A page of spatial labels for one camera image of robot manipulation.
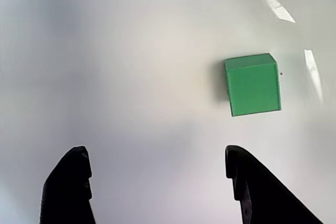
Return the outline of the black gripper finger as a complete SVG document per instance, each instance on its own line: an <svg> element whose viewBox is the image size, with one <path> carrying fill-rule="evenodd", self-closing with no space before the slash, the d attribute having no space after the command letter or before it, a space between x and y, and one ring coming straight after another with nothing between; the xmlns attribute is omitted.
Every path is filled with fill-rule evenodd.
<svg viewBox="0 0 336 224"><path fill-rule="evenodd" d="M321 223L255 156L236 145L225 149L226 176L233 180L243 223Z"/></svg>
<svg viewBox="0 0 336 224"><path fill-rule="evenodd" d="M90 206L91 177L90 159L85 146L71 148L44 183L40 223L95 223Z"/></svg>

